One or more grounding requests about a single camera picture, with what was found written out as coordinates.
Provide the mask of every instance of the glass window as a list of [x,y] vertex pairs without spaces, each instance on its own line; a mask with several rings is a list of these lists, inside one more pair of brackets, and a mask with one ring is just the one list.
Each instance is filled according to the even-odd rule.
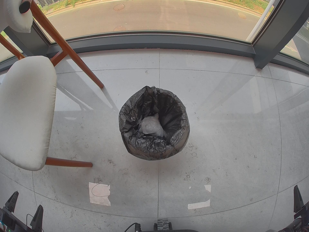
[[[4,31],[1,32],[1,35],[6,38],[18,51],[22,52],[21,49],[6,35]],[[6,49],[2,44],[0,44],[0,62],[7,60],[8,58],[13,57],[13,53],[11,53],[8,49]]]
[[65,39],[167,30],[251,42],[280,0],[57,0],[50,5],[52,0],[37,1]]
[[309,64],[309,18],[281,52]]

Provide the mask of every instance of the trash can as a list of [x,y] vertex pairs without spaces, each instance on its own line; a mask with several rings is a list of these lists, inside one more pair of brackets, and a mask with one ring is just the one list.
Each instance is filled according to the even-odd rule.
[[[159,114],[164,136],[140,132],[141,121]],[[145,160],[160,160],[180,152],[187,143],[190,125],[186,107],[172,92],[143,87],[132,95],[119,112],[119,130],[128,152]]]

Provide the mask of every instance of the wooden chair leg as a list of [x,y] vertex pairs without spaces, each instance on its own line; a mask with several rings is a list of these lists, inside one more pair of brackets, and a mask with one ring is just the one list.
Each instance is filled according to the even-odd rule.
[[8,49],[11,53],[13,53],[17,58],[18,60],[21,60],[22,58],[24,58],[25,56],[22,55],[10,42],[8,42],[6,40],[5,37],[3,37],[1,34],[0,34],[0,43],[6,48]]
[[56,66],[61,60],[63,60],[67,56],[64,51],[59,51],[55,56],[53,56],[50,61],[52,62],[53,66]]
[[92,167],[92,163],[88,161],[66,160],[53,157],[47,157],[45,165],[62,166],[62,167],[84,167],[84,168]]
[[40,25],[46,30],[46,32],[58,43],[64,52],[66,52],[71,59],[100,87],[103,88],[103,83],[96,77],[95,74],[88,68],[83,60],[77,55],[77,53],[70,47],[68,42],[58,33],[55,27],[51,24],[48,18],[40,10],[37,4],[32,1],[30,10],[33,17],[40,23]]

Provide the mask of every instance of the black plastic liner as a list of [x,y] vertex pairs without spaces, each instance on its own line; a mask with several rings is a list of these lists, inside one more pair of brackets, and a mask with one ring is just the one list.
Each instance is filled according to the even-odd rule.
[[[166,136],[150,136],[139,132],[141,120],[156,113],[159,114]],[[186,107],[176,95],[168,90],[145,86],[122,106],[119,130],[130,154],[145,160],[160,160],[184,148],[190,125]]]

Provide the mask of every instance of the crumpled white plastic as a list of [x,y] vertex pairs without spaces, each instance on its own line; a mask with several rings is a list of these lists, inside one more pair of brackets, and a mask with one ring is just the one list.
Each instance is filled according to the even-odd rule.
[[165,131],[160,124],[159,114],[143,118],[139,132],[151,134],[151,136],[163,137],[165,135]]

